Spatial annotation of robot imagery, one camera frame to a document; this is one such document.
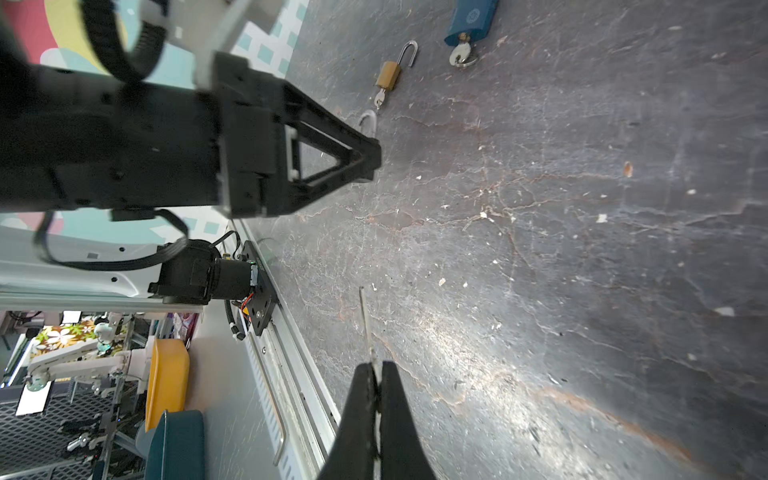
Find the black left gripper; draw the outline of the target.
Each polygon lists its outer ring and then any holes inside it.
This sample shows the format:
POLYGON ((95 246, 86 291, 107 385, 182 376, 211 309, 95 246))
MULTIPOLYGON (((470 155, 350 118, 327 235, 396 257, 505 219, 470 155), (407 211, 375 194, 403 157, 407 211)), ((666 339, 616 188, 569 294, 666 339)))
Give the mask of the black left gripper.
POLYGON ((293 214, 341 187, 372 181, 379 142, 322 107, 283 78, 219 52, 212 64, 219 150, 218 210, 230 219, 293 214), (340 166, 291 180, 287 129, 340 166))

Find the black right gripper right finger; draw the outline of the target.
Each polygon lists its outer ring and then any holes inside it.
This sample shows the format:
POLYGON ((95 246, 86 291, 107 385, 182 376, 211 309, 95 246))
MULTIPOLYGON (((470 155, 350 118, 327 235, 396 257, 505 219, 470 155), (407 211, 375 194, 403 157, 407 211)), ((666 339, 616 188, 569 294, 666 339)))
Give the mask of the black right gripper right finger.
POLYGON ((382 363, 380 413, 381 478, 436 480, 422 448, 399 370, 392 361, 382 363))

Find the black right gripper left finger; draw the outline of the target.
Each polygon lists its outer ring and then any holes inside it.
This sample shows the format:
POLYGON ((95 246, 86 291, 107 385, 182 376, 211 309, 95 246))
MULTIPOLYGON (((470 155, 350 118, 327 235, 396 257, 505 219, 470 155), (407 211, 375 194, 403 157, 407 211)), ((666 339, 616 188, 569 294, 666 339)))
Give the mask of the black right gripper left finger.
POLYGON ((370 363, 359 364, 354 371, 336 438, 318 480, 371 480, 374 477, 377 407, 378 385, 374 367, 370 363))

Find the small silver key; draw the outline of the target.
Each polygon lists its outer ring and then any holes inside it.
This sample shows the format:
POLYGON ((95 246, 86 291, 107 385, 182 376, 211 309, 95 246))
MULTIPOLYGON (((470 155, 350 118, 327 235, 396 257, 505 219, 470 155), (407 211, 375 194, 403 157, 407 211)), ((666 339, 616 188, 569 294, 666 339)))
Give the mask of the small silver key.
POLYGON ((381 413, 379 409, 380 395, 379 395, 379 382, 378 382, 378 373, 377 373, 377 354, 376 354, 376 350, 373 342, 373 332, 372 332, 372 327, 369 319, 368 305, 366 300, 366 291, 364 286, 360 286, 358 288, 358 294, 359 294, 361 316, 362 316, 363 330, 364 330, 364 336, 365 336, 365 345, 366 345, 368 363, 371 370, 371 378, 372 378, 373 390, 374 390, 374 400, 373 400, 374 433, 376 435, 379 435, 381 413))

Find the brass padlock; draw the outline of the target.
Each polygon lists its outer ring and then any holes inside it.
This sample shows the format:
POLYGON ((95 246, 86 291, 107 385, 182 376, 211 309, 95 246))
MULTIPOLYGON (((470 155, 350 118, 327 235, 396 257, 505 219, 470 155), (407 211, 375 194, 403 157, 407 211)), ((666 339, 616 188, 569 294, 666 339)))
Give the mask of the brass padlock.
POLYGON ((395 88, 400 73, 403 70, 403 62, 405 60, 406 53, 410 53, 407 66, 412 67, 417 58, 418 51, 418 43, 415 40, 410 40, 402 48, 397 61, 386 61, 382 64, 379 75, 375 82, 375 86, 378 88, 378 92, 374 96, 374 105, 377 110, 379 110, 384 105, 387 93, 395 88))

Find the blue padlock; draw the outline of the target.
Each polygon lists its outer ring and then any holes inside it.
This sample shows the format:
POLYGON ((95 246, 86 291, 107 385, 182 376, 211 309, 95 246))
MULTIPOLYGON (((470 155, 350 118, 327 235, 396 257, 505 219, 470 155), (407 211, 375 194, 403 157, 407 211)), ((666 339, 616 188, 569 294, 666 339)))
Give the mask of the blue padlock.
POLYGON ((457 0, 444 43, 455 47, 461 42, 484 39, 491 29, 498 0, 457 0))

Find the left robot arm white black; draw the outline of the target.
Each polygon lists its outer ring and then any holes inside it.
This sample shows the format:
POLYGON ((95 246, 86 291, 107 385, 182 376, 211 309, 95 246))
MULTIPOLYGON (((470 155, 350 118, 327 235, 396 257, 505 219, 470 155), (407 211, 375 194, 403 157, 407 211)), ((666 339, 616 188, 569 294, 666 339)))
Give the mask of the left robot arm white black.
POLYGON ((248 23, 270 29, 279 1, 144 1, 132 48, 112 1, 76 21, 103 67, 33 65, 1 27, 1 209, 37 213, 1 230, 5 294, 138 297, 205 305, 264 290, 237 259, 190 236, 179 207, 229 219, 294 213, 370 181, 379 142, 284 79, 232 53, 248 23))

